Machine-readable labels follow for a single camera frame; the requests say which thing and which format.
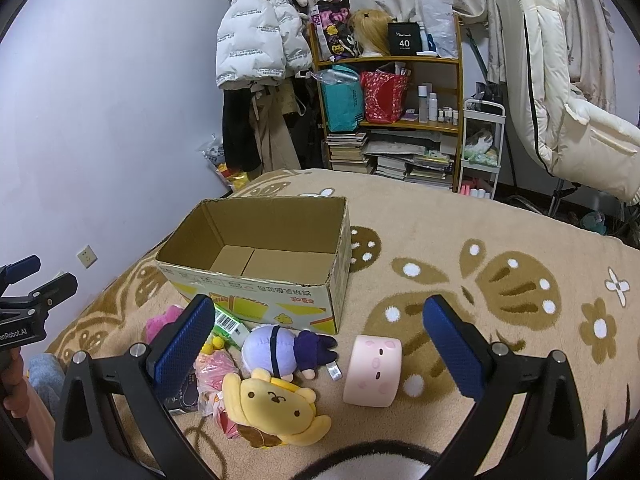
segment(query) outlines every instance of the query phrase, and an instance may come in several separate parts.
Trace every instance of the wall socket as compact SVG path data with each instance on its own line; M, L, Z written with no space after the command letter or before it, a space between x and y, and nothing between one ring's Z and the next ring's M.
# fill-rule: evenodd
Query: wall socket
M94 250L87 246L82 251L78 253L78 260L82 262L85 269L91 267L98 259L98 256L95 255Z

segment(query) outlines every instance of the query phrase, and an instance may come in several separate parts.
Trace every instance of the black box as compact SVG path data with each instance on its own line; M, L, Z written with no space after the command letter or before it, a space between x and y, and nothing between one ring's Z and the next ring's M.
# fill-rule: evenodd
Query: black box
M164 406L172 415L198 411L198 380L195 370L191 370L178 394L165 400Z
M392 56L415 56L422 50L420 25L412 22L389 23L389 51Z

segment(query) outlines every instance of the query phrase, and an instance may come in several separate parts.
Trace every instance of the white chair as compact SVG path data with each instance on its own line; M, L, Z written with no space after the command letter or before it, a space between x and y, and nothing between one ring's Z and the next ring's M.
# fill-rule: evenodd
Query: white chair
M527 153L562 179L558 190L569 180L640 202L640 130L572 86L566 0L498 0L498 8L511 117Z

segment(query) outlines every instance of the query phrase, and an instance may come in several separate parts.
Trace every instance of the mannequin head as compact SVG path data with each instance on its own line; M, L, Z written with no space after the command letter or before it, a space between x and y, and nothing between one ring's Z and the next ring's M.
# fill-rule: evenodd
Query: mannequin head
M361 9L351 17L361 56L389 56L388 28L393 18L377 9Z

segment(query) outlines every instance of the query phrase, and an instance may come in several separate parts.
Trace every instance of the red patterned bag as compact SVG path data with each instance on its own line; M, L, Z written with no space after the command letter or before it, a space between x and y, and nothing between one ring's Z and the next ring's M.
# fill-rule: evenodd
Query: red patterned bag
M364 90L364 113L369 123L395 123L402 117L408 76L363 72L360 84Z

